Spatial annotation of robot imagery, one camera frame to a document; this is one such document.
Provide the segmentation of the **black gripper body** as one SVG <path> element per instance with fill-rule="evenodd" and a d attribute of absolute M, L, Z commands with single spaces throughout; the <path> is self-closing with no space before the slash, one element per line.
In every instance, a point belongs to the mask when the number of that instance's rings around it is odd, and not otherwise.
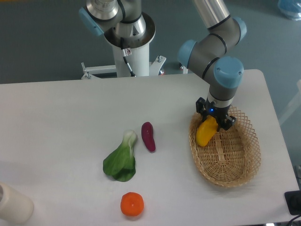
<path fill-rule="evenodd" d="M 228 115 L 229 108 L 230 108 L 230 106 L 219 108 L 219 107 L 215 106 L 214 102 L 206 101 L 206 104 L 205 104 L 205 113 L 204 113 L 205 119 L 208 116 L 212 116 L 217 121 L 225 121 L 226 120 L 226 116 Z"/>

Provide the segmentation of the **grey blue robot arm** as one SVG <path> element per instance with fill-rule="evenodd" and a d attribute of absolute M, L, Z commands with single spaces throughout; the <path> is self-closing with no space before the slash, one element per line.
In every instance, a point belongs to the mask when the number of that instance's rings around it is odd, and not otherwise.
<path fill-rule="evenodd" d="M 232 17 L 222 0 L 194 2 L 209 34 L 200 42 L 186 41 L 179 49 L 178 61 L 209 84 L 207 98 L 196 102 L 197 112 L 206 120 L 213 117 L 219 129 L 228 130 L 236 122 L 228 111 L 241 83 L 243 64 L 227 52 L 246 34 L 246 25 Z M 88 0 L 79 17 L 95 36 L 104 36 L 114 50 L 119 77 L 150 75 L 149 43 L 156 28 L 142 11 L 139 0 Z"/>

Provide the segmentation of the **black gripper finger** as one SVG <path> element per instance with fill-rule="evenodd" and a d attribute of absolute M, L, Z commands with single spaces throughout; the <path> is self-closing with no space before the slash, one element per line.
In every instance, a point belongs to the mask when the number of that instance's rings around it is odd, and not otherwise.
<path fill-rule="evenodd" d="M 236 123 L 236 117 L 227 114 L 224 118 L 217 118 L 216 122 L 218 124 L 217 132 L 221 129 L 227 131 Z"/>
<path fill-rule="evenodd" d="M 204 100 L 202 97 L 196 101 L 196 112 L 201 115 L 202 122 L 207 119 L 208 113 L 206 110 L 206 100 Z"/>

